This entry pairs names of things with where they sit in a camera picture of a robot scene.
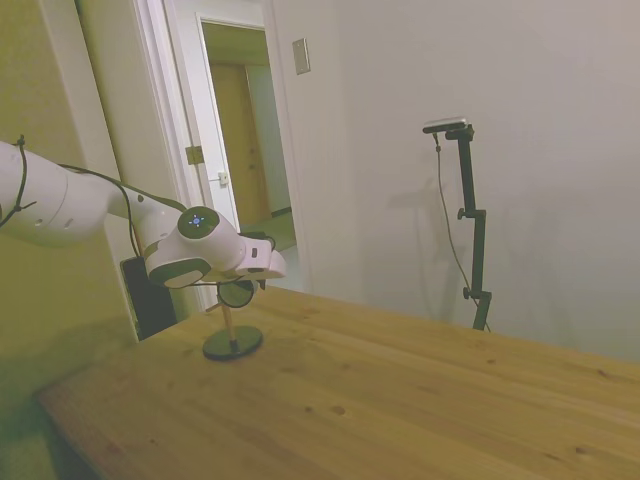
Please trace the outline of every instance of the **blue led light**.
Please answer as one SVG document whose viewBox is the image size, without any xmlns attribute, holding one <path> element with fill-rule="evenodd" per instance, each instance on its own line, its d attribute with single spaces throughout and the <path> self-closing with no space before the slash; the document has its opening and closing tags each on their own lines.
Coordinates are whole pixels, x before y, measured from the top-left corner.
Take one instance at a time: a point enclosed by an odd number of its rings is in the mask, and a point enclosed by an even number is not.
<svg viewBox="0 0 640 480">
<path fill-rule="evenodd" d="M 194 215 L 193 220 L 189 222 L 189 225 L 195 225 L 196 227 L 200 228 L 200 224 L 202 222 L 204 222 L 204 217 L 198 217 L 197 215 Z"/>
</svg>

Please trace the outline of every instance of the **round black base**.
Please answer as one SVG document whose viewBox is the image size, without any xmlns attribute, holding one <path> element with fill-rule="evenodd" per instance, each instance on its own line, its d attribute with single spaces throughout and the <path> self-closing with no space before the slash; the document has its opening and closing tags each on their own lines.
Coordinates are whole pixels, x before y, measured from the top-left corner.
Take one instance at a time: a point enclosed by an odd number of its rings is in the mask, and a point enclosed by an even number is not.
<svg viewBox="0 0 640 480">
<path fill-rule="evenodd" d="M 235 327 L 235 345 L 229 341 L 229 332 L 221 330 L 210 336 L 202 346 L 209 360 L 227 362 L 255 352 L 262 345 L 262 332 L 255 327 Z"/>
</svg>

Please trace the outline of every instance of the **brown door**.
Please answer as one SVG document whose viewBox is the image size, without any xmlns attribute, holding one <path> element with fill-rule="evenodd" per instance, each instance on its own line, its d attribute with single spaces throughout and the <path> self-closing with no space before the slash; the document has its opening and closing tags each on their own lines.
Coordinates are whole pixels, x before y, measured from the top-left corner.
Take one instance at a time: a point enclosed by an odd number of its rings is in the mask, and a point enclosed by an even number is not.
<svg viewBox="0 0 640 480">
<path fill-rule="evenodd" d="M 247 73 L 243 65 L 211 65 L 222 136 L 241 226 L 271 218 Z"/>
</svg>

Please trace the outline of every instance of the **black cable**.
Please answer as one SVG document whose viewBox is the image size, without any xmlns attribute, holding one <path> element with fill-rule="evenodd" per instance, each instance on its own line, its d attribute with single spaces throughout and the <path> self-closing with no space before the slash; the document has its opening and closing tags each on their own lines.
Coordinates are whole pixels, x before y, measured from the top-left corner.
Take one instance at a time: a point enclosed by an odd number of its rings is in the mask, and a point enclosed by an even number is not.
<svg viewBox="0 0 640 480">
<path fill-rule="evenodd" d="M 442 200 L 442 209 L 444 210 L 444 219 L 447 223 L 447 235 L 449 236 L 449 245 L 451 245 L 453 258 L 456 260 L 456 264 L 458 265 L 458 269 L 460 270 L 460 273 L 462 273 L 462 278 L 464 278 L 464 283 L 467 286 L 467 290 L 470 292 L 471 285 L 469 284 L 469 279 L 467 278 L 467 274 L 465 273 L 464 268 L 462 268 L 462 264 L 460 263 L 460 259 L 458 258 L 458 252 L 456 251 L 456 247 L 453 244 L 453 237 L 451 235 L 451 223 L 449 222 L 449 211 L 447 210 L 447 202 L 444 199 L 444 193 L 442 191 L 442 168 L 441 168 L 442 147 L 440 146 L 440 141 L 438 140 L 437 133 L 433 134 L 433 138 L 436 141 L 436 153 L 438 154 L 438 189 L 440 190 L 440 200 Z M 478 301 L 475 298 L 471 298 L 471 300 L 473 300 L 473 303 L 475 303 L 476 308 L 478 308 L 479 306 Z M 485 327 L 487 328 L 487 331 L 491 333 L 491 327 L 489 327 L 489 324 L 487 322 L 485 322 Z"/>
<path fill-rule="evenodd" d="M 235 280 L 230 280 L 228 282 L 214 282 L 214 283 L 192 283 L 191 285 L 187 285 L 183 288 L 189 287 L 219 287 L 220 285 L 230 285 L 232 283 L 236 283 L 244 278 L 244 275 L 236 278 Z"/>
<path fill-rule="evenodd" d="M 103 175 L 102 173 L 94 172 L 92 170 L 87 170 L 86 168 L 74 167 L 73 165 L 58 164 L 58 166 L 62 168 L 66 168 L 67 170 L 72 170 L 72 171 L 80 172 L 87 175 L 95 175 L 96 177 L 100 177 L 103 180 L 107 180 L 108 182 L 118 187 L 118 190 L 122 192 L 122 196 L 124 197 L 124 203 L 127 205 L 127 218 L 129 220 L 129 240 L 131 241 L 131 248 L 133 248 L 133 253 L 135 254 L 135 256 L 140 257 L 141 255 L 140 255 L 140 252 L 138 251 L 138 246 L 136 245 L 136 240 L 133 232 L 133 215 L 131 214 L 131 202 L 129 202 L 129 197 L 127 196 L 127 192 L 125 191 L 124 187 L 120 185 L 118 181 L 114 180 L 111 177 L 108 177 L 107 175 Z"/>
<path fill-rule="evenodd" d="M 22 180 L 20 181 L 20 188 L 18 189 L 18 196 L 16 197 L 16 204 L 4 219 L 0 219 L 0 228 L 2 228 L 16 213 L 25 210 L 38 202 L 31 202 L 24 207 L 20 205 L 22 201 L 22 195 L 24 194 L 25 186 L 27 185 L 27 156 L 24 153 L 24 135 L 20 135 L 20 138 L 14 145 L 20 149 L 20 156 L 22 157 Z"/>
</svg>

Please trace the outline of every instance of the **round mirror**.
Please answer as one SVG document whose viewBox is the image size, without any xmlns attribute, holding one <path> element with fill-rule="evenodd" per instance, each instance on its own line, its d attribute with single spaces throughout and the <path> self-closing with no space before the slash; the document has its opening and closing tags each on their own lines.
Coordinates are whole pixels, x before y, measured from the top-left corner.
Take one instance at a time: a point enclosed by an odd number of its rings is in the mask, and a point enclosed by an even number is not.
<svg viewBox="0 0 640 480">
<path fill-rule="evenodd" d="M 239 280 L 218 286 L 218 300 L 230 308 L 242 308 L 249 304 L 255 293 L 251 280 Z"/>
</svg>

